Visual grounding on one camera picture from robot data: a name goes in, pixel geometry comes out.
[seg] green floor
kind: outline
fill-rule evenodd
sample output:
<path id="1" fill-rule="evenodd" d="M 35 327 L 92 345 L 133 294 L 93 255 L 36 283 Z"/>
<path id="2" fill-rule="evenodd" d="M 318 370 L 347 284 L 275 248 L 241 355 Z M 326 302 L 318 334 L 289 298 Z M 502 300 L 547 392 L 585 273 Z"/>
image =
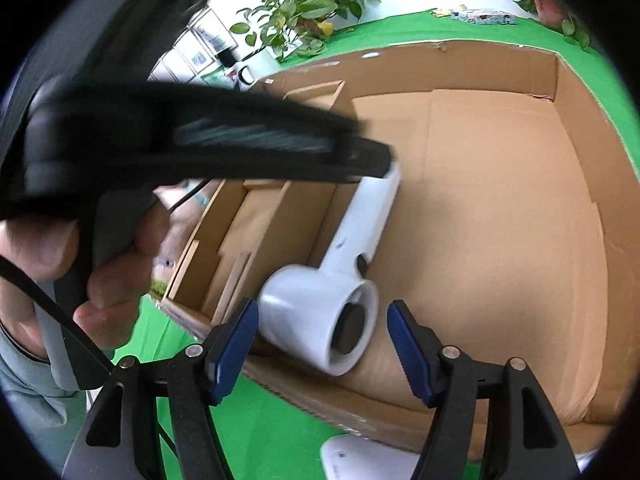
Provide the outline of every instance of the green floor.
<path id="1" fill-rule="evenodd" d="M 638 116 L 612 67 L 593 49 L 581 51 L 574 41 L 534 20 L 518 19 L 517 25 L 479 26 L 449 18 L 436 19 L 426 12 L 393 16 L 364 23 L 354 32 L 338 32 L 321 57 L 403 41 L 450 38 L 527 44 L 559 52 L 609 113 L 635 167 L 640 168 Z M 301 61 L 291 57 L 287 59 L 286 66 Z M 133 338 L 117 352 L 116 358 L 124 354 L 135 354 L 142 361 L 167 358 L 191 342 L 180 327 L 145 299 Z M 319 447 L 326 439 L 339 433 L 334 428 L 296 410 L 243 378 L 213 413 L 220 440 L 237 480 L 324 479 Z M 169 430 L 166 403 L 160 405 L 159 416 Z M 180 478 L 177 462 L 168 450 L 165 451 L 168 479 L 177 480 Z M 469 466 L 465 479 L 470 480 L 477 475 L 478 468 Z"/>

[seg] cardboard flap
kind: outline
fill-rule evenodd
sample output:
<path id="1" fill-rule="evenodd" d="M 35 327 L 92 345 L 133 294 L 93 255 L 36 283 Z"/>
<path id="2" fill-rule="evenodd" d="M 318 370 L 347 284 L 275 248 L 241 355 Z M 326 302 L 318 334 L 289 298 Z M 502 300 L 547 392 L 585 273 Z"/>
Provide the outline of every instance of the cardboard flap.
<path id="1" fill-rule="evenodd" d="M 609 118 L 564 62 L 558 72 L 556 108 L 602 217 L 609 329 L 602 377 L 588 420 L 613 422 L 639 369 L 640 185 Z"/>
<path id="2" fill-rule="evenodd" d="M 390 406 L 379 400 L 354 396 L 343 388 L 319 378 L 303 376 L 289 365 L 249 355 L 244 374 L 263 388 L 343 431 L 365 435 L 391 446 L 420 453 L 424 447 L 432 413 Z M 575 453 L 596 449 L 609 428 L 595 424 L 565 427 Z M 478 461 L 484 451 L 486 425 L 474 423 L 469 460 Z"/>
<path id="3" fill-rule="evenodd" d="M 284 98 L 307 106 L 331 110 L 335 114 L 341 114 L 347 117 L 356 116 L 351 97 L 347 92 L 344 81 L 331 81 L 329 83 L 297 88 L 287 92 Z"/>
<path id="4" fill-rule="evenodd" d="M 225 321 L 242 298 L 257 298 L 276 270 L 306 262 L 334 189 L 334 184 L 287 182 L 260 245 L 249 257 L 225 309 Z"/>
<path id="5" fill-rule="evenodd" d="M 202 313 L 211 318 L 220 305 L 220 298 L 225 290 L 226 282 L 234 269 L 236 260 L 242 253 L 251 253 L 260 243 L 273 212 L 278 207 L 283 194 L 283 183 L 280 187 L 258 187 L 250 190 L 239 207 L 236 216 L 220 244 L 218 253 L 220 263 L 215 274 L 210 278 L 209 289 L 203 298 Z"/>
<path id="6" fill-rule="evenodd" d="M 200 309 L 218 267 L 218 248 L 245 194 L 241 182 L 223 180 L 220 183 L 191 233 L 165 298 L 192 310 Z"/>
<path id="7" fill-rule="evenodd" d="M 260 87 L 284 95 L 346 80 L 351 98 L 435 89 L 497 90 L 553 98 L 552 52 L 489 41 L 417 41 L 311 61 L 268 77 Z"/>

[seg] framed picture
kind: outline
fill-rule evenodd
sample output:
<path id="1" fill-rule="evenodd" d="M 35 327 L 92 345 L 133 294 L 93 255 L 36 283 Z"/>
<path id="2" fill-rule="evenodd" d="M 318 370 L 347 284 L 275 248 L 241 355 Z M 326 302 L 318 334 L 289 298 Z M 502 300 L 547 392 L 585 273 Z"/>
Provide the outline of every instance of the framed picture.
<path id="1" fill-rule="evenodd" d="M 236 48 L 238 46 L 234 37 L 226 30 L 226 27 L 210 7 L 205 7 L 198 12 L 191 19 L 189 28 L 212 54 L 217 54 L 226 48 Z"/>
<path id="2" fill-rule="evenodd" d="M 175 82 L 177 79 L 171 73 L 171 71 L 166 67 L 162 58 L 158 60 L 156 66 L 151 71 L 151 77 L 156 81 L 168 81 Z"/>
<path id="3" fill-rule="evenodd" d="M 174 44 L 195 73 L 199 73 L 214 62 L 213 54 L 198 40 L 191 29 L 187 29 Z"/>
<path id="4" fill-rule="evenodd" d="M 164 54 L 164 56 L 162 56 L 162 61 L 164 61 L 164 65 L 181 83 L 188 83 L 196 75 L 190 64 L 175 48 L 172 48 L 169 52 Z"/>

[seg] metal screw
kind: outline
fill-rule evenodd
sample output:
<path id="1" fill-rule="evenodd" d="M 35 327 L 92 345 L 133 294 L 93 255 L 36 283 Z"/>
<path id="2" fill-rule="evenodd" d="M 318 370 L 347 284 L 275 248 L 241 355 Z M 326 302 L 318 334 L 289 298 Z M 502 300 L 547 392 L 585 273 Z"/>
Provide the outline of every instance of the metal screw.
<path id="1" fill-rule="evenodd" d="M 187 354 L 187 357 L 198 357 L 203 350 L 201 345 L 189 345 L 184 349 L 184 353 Z"/>
<path id="2" fill-rule="evenodd" d="M 448 359 L 457 359 L 460 357 L 460 349 L 455 346 L 445 346 L 442 349 L 442 355 Z"/>
<path id="3" fill-rule="evenodd" d="M 519 372 L 523 371 L 527 367 L 527 363 L 524 361 L 524 359 L 521 359 L 519 357 L 510 359 L 509 364 L 511 365 L 511 368 L 514 368 Z"/>
<path id="4" fill-rule="evenodd" d="M 133 355 L 127 355 L 120 359 L 118 366 L 126 370 L 127 368 L 131 368 L 134 364 L 136 364 L 136 358 L 133 357 Z"/>

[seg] black handheld device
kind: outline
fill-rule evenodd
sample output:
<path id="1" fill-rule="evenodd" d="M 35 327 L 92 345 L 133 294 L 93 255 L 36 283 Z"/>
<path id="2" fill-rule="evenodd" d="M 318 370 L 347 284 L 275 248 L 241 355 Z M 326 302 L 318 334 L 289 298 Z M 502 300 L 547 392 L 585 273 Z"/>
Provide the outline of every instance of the black handheld device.
<path id="1" fill-rule="evenodd" d="M 344 182 L 383 176 L 387 146 L 349 118 L 213 87 L 147 82 L 206 0 L 76 0 L 31 51 L 0 123 L 0 219 L 78 219 L 69 272 L 41 287 L 72 316 L 92 270 L 132 243 L 153 190 L 185 178 Z M 66 390 L 101 386 L 110 362 L 36 310 Z"/>

